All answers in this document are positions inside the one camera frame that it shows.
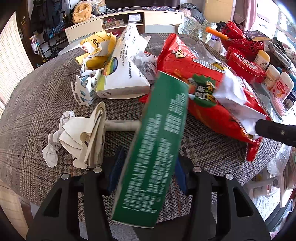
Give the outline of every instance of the pink curtain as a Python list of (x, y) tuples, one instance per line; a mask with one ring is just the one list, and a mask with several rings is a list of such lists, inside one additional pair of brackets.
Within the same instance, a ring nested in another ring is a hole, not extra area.
[(243, 0), (244, 1), (244, 30), (250, 30), (256, 21), (257, 16), (257, 1), (258, 0)]

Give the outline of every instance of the window blind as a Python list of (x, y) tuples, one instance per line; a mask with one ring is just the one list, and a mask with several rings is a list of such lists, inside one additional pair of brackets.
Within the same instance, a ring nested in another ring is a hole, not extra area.
[[(0, 93), (6, 101), (19, 81), (34, 70), (22, 45), (15, 12), (0, 34)], [(0, 118), (3, 105), (0, 106)]]

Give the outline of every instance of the orange stick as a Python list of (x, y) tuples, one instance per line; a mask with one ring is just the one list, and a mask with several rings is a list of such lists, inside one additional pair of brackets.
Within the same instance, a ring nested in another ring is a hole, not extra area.
[(215, 29), (212, 29), (211, 27), (206, 27), (205, 28), (205, 31), (208, 32), (208, 33), (210, 33), (210, 34), (215, 35), (216, 37), (220, 38), (221, 40), (228, 40), (229, 39), (229, 37), (227, 37), (226, 35), (218, 32)]

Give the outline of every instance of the yellow bottle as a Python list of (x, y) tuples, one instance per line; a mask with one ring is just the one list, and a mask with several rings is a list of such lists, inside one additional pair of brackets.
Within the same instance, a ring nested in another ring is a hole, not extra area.
[(254, 62), (265, 71), (270, 62), (270, 56), (265, 51), (259, 50)]

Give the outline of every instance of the metal bolt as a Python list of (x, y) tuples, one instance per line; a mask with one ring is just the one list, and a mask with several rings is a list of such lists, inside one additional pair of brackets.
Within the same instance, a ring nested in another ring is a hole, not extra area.
[(68, 178), (69, 178), (69, 174), (68, 173), (64, 173), (63, 175), (62, 175), (62, 179), (63, 180), (67, 180)]
[(272, 182), (272, 185), (275, 187), (275, 188), (278, 188), (279, 187), (279, 181), (277, 179), (274, 179), (274, 181)]
[(228, 174), (226, 174), (226, 178), (228, 180), (232, 180), (234, 178), (234, 176), (232, 174), (228, 173)]
[(194, 171), (194, 172), (201, 172), (202, 169), (201, 169), (200, 167), (194, 167), (194, 168), (193, 168), (193, 171)]
[(95, 167), (94, 168), (94, 172), (95, 173), (99, 173), (99, 172), (101, 172), (102, 171), (102, 168), (100, 168), (100, 167)]

